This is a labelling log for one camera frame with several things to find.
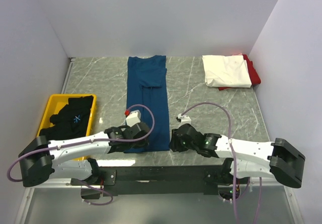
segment blue cloth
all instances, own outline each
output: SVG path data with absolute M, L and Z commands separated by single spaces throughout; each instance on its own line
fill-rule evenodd
M 166 86 L 166 57 L 155 55 L 142 59 L 129 57 L 127 61 L 127 100 L 126 108 L 134 104 L 147 106 L 155 118 L 154 130 L 149 136 L 149 146 L 132 148 L 126 153 L 169 150 L 170 125 Z M 141 121 L 150 128 L 152 119 L 147 110 L 142 107 L 131 110 L 141 112 Z

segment metal frame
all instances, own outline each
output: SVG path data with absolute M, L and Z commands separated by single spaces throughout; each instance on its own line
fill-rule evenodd
M 62 94 L 65 93 L 65 88 L 66 88 L 66 85 L 68 83 L 70 71 L 71 71 L 71 68 L 73 66 L 74 61 L 75 61 L 75 58 L 72 58 L 70 60 L 68 71 L 67 71 L 67 74 L 66 74 L 66 77 L 65 77 L 65 81 L 64 81 L 62 90 L 61 90 Z M 258 107 L 260 108 L 256 94 L 255 94 L 255 97 L 256 97 Z M 19 208 L 18 213 L 17 213 L 15 224 L 24 224 L 25 223 L 25 220 L 26 220 L 26 217 L 27 217 L 27 214 L 28 214 L 28 211 L 29 211 L 29 207 L 30 207 L 30 204 L 31 204 L 31 200 L 32 200 L 32 197 L 33 197 L 33 194 L 34 194 L 34 191 L 35 191 L 36 188 L 67 188 L 67 189 L 68 188 L 78 188 L 78 189 L 86 188 L 84 186 L 71 185 L 70 182 L 71 182 L 71 178 L 68 178 L 68 179 L 54 179 L 54 180 L 48 180 L 45 183 L 43 183 L 41 185 L 38 185 L 38 186 L 36 186 L 34 188 L 26 188 L 24 196 L 23 196 L 23 199 L 22 199 L 22 202 L 21 202 L 21 205 L 20 205 L 20 208 Z M 270 178 L 263 178 L 262 185 L 263 186 L 281 186 L 281 184 L 278 183 L 276 180 L 270 179 Z M 252 189 L 252 186 L 259 186 L 259 179 L 258 178 L 251 178 L 251 184 L 250 184 L 251 189 Z M 303 217 L 301 215 L 301 211 L 300 211 L 300 208 L 299 208 L 299 205 L 298 205 L 294 190 L 292 188 L 285 187 L 285 193 L 286 193 L 286 197 L 287 197 L 287 200 L 288 200 L 288 203 L 289 203 L 289 206 L 290 206 L 290 210 L 291 210 L 291 213 L 292 213 L 292 216 L 293 216 L 293 219 L 294 219 L 294 223 L 295 224 L 303 224 L 304 220 L 303 220 Z

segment garment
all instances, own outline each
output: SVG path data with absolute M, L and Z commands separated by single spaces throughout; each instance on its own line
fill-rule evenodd
M 166 57 L 155 55 L 142 59 L 129 57 L 127 62 L 127 100 L 126 108 L 134 104 L 147 106 L 155 118 L 155 127 L 149 136 L 149 146 L 145 148 L 132 148 L 126 153 L 139 153 L 149 151 L 169 150 L 170 124 L 166 86 Z M 140 108 L 141 121 L 150 128 L 152 119 L 148 111 Z
M 253 62 L 250 61 L 250 59 L 248 58 L 248 56 L 246 54 L 243 54 L 243 58 L 247 62 L 248 73 L 250 75 L 252 86 L 259 85 L 262 81 L 253 66 Z M 231 87 L 218 87 L 218 89 L 220 91 L 225 90 L 225 89 L 230 89 L 230 88 Z
M 66 140 L 86 136 L 87 126 L 91 114 L 93 96 L 69 98 L 58 114 L 54 114 L 49 121 L 53 127 L 43 128 L 39 135 L 47 140 Z
M 252 85 L 247 62 L 242 55 L 202 56 L 205 83 L 209 87 L 245 87 Z

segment marble table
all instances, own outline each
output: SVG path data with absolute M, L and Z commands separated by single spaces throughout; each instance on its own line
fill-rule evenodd
M 66 94 L 97 95 L 97 111 L 92 133 L 125 123 L 127 57 L 73 59 L 66 83 Z M 232 116 L 233 138 L 268 141 L 268 134 L 255 92 L 250 89 L 219 91 L 204 83 L 201 57 L 167 57 L 167 92 L 170 129 L 177 128 L 176 116 L 199 102 L 215 102 L 226 107 Z M 227 135 L 227 117 L 221 109 L 199 106 L 188 114 L 200 132 Z M 93 156 L 100 166 L 172 166 L 216 165 L 223 159 L 205 158 L 194 151 L 183 153 L 149 152 L 112 153 Z

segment blue logo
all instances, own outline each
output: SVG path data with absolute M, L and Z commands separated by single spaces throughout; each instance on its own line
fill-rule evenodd
M 80 117 L 81 117 L 80 115 L 78 115 L 78 117 L 75 116 L 74 123 L 78 123 L 81 120 Z

